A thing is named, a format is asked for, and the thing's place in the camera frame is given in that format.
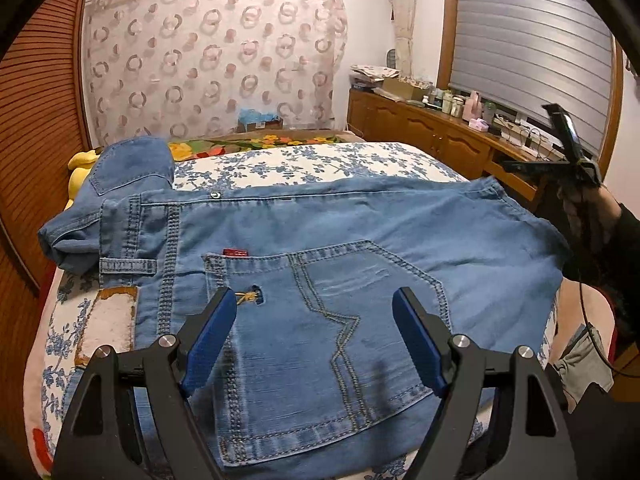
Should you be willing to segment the right hand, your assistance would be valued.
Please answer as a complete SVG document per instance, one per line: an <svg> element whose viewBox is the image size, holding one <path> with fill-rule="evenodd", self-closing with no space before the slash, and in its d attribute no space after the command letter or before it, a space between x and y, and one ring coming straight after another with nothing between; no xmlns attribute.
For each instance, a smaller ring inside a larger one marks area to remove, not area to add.
<svg viewBox="0 0 640 480"><path fill-rule="evenodd" d="M606 186L576 188L574 184L565 182L559 188L558 197L562 200L570 229L577 238L581 240L588 232L594 244L608 242L622 216L622 207Z"/></svg>

